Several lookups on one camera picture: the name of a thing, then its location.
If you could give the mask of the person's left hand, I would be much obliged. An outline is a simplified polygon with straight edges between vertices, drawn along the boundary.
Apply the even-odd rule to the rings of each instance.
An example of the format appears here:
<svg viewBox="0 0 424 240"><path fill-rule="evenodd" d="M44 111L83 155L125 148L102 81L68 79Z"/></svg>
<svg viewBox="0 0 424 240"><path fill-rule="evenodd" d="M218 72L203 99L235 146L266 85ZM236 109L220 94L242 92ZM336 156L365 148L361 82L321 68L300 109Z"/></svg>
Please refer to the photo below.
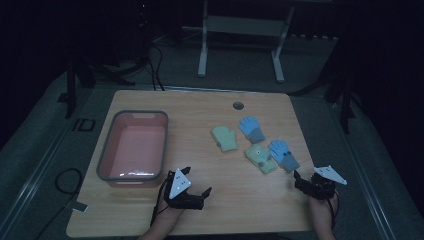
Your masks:
<svg viewBox="0 0 424 240"><path fill-rule="evenodd" d="M156 219L159 221L177 222L184 213L184 209L170 207L164 200L158 205Z"/></svg>

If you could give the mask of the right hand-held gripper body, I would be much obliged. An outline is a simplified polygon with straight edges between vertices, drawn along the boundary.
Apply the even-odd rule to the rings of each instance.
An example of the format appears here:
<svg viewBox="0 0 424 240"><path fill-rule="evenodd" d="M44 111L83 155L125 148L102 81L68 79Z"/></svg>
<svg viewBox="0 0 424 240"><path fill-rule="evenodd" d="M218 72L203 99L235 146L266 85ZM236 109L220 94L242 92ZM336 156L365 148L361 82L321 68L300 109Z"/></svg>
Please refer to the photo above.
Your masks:
<svg viewBox="0 0 424 240"><path fill-rule="evenodd" d="M335 195L336 183L346 185L347 181L331 165L326 167L315 167L317 181L312 182L302 179L299 190L304 194L317 200L330 199Z"/></svg>

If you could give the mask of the pink bin with grey rim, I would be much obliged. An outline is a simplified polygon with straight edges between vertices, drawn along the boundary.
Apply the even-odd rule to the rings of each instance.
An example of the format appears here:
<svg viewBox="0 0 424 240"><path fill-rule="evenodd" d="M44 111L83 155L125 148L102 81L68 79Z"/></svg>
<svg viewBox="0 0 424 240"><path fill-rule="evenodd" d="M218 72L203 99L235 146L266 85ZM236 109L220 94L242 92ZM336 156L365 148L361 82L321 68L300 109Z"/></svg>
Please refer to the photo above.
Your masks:
<svg viewBox="0 0 424 240"><path fill-rule="evenodd" d="M97 176L111 187L158 186L163 178L168 122L163 111L116 113L97 165Z"/></svg>

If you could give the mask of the dark equipment rack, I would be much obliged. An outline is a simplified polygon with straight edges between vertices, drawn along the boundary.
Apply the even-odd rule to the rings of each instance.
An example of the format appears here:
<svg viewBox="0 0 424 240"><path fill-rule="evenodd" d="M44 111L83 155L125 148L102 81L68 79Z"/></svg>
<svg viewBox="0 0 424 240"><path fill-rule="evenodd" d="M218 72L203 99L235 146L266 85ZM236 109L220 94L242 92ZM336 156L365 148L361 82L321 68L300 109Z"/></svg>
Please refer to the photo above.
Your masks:
<svg viewBox="0 0 424 240"><path fill-rule="evenodd" d="M147 59L152 45L152 0L132 0L135 10L135 40L132 56L137 62Z"/></svg>

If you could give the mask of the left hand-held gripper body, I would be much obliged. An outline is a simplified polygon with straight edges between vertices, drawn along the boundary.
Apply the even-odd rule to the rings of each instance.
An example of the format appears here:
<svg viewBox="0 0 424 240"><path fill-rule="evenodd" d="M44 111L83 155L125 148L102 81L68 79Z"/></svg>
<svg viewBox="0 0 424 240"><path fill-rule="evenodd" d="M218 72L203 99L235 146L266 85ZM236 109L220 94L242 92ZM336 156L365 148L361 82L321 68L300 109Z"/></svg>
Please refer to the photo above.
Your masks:
<svg viewBox="0 0 424 240"><path fill-rule="evenodd" d="M187 174L184 175L181 170L168 172L164 193L165 202L175 209L202 210L204 199L201 195L191 195L187 192L192 183L187 178Z"/></svg>

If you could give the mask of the black tripod stand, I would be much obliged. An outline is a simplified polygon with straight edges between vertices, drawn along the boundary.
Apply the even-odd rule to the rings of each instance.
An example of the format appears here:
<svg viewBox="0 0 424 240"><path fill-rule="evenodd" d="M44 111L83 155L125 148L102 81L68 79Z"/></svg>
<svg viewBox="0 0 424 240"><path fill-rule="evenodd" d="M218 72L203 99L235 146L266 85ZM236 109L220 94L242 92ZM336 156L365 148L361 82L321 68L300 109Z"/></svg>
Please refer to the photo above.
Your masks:
<svg viewBox="0 0 424 240"><path fill-rule="evenodd" d="M326 80L330 87L325 94L325 100L340 104L340 125L346 134L349 134L349 118L351 116L351 90L353 80L353 55L347 44L339 40L334 47L325 67L327 68Z"/></svg>
<svg viewBox="0 0 424 240"><path fill-rule="evenodd" d="M107 79L117 82L118 84L133 86L132 82L121 78L118 74L89 57L70 58L67 62L66 69L66 92L62 93L58 99L59 102L63 102L67 105L66 119L69 119L76 109L76 79L79 79L84 87L93 88L96 83L92 76L93 71L99 72Z"/></svg>

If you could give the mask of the white metal stand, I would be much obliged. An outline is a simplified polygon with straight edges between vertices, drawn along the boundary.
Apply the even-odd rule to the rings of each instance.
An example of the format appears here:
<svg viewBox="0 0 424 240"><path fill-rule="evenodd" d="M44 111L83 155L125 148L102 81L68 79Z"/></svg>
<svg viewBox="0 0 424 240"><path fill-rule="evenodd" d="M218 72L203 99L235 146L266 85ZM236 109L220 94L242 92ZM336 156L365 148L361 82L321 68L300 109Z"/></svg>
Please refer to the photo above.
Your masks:
<svg viewBox="0 0 424 240"><path fill-rule="evenodd" d="M208 60L208 34L210 32L266 36L276 37L279 40L277 46L270 52L270 54L276 81L278 83L283 83L285 81L285 77L282 69L280 55L282 53L284 42L288 36L288 30L295 12L295 7L290 6L288 8L284 20L271 20L211 15L209 13L210 1L211 0L202 0L203 12L201 27L201 49L197 76L200 78L206 76Z"/></svg>

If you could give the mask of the plain blue glove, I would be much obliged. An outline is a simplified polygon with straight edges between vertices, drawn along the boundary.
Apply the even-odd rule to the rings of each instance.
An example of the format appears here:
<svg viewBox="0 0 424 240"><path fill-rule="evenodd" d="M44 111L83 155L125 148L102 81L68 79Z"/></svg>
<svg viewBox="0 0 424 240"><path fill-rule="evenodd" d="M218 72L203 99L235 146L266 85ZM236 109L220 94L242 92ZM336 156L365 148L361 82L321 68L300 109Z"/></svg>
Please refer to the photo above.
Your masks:
<svg viewBox="0 0 424 240"><path fill-rule="evenodd" d="M265 140L265 136L262 133L258 120L252 116L242 118L239 121L239 129L253 144Z"/></svg>

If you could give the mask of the blue glove with dots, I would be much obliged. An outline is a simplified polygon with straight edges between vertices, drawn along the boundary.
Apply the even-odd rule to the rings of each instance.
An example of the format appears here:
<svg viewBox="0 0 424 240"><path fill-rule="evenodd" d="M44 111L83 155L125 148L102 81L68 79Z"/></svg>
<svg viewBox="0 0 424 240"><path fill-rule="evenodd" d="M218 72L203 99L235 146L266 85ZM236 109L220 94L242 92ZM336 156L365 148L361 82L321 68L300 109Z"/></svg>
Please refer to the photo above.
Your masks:
<svg viewBox="0 0 424 240"><path fill-rule="evenodd" d="M286 141L272 140L268 148L273 159L287 172L292 172L300 167L300 164L292 155Z"/></svg>

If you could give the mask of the person's right hand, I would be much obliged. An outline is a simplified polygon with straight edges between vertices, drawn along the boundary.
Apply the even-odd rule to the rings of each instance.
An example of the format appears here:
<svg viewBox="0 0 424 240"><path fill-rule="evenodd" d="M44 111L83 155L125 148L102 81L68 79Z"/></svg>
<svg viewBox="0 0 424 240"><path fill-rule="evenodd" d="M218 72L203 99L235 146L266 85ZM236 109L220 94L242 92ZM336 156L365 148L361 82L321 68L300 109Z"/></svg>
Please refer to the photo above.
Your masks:
<svg viewBox="0 0 424 240"><path fill-rule="evenodd" d="M317 200L315 198L309 197L309 208L312 214L335 214L338 211L338 197L335 196L327 200Z"/></svg>

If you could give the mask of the plain green glove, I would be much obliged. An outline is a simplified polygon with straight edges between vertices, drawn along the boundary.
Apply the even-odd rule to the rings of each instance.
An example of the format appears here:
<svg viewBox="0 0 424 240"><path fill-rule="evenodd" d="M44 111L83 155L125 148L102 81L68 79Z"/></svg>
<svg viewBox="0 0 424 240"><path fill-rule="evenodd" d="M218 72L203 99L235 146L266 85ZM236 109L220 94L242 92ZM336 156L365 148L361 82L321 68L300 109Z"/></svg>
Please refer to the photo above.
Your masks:
<svg viewBox="0 0 424 240"><path fill-rule="evenodd" d="M211 130L211 135L222 152L238 149L236 134L227 126L214 127Z"/></svg>

